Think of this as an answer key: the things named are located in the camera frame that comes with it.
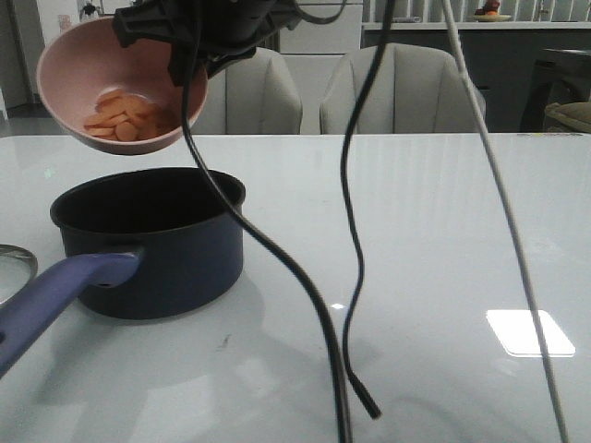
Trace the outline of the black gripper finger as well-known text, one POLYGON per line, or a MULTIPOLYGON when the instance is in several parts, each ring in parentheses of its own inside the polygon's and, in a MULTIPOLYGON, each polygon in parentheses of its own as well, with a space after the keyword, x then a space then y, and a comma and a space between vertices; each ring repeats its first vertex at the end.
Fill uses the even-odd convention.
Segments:
POLYGON ((170 44, 168 74, 176 87, 181 87, 188 80, 199 79, 205 83, 209 80, 207 72, 208 55, 196 45, 170 44))

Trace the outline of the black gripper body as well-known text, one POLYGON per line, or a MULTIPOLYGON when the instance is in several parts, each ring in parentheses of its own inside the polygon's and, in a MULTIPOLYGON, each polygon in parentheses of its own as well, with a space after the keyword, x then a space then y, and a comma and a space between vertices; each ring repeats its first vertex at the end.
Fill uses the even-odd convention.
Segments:
POLYGON ((193 51, 213 59, 245 54, 301 17, 293 1, 145 1, 118 8, 115 35, 124 48, 150 40, 170 46, 170 60, 193 51))

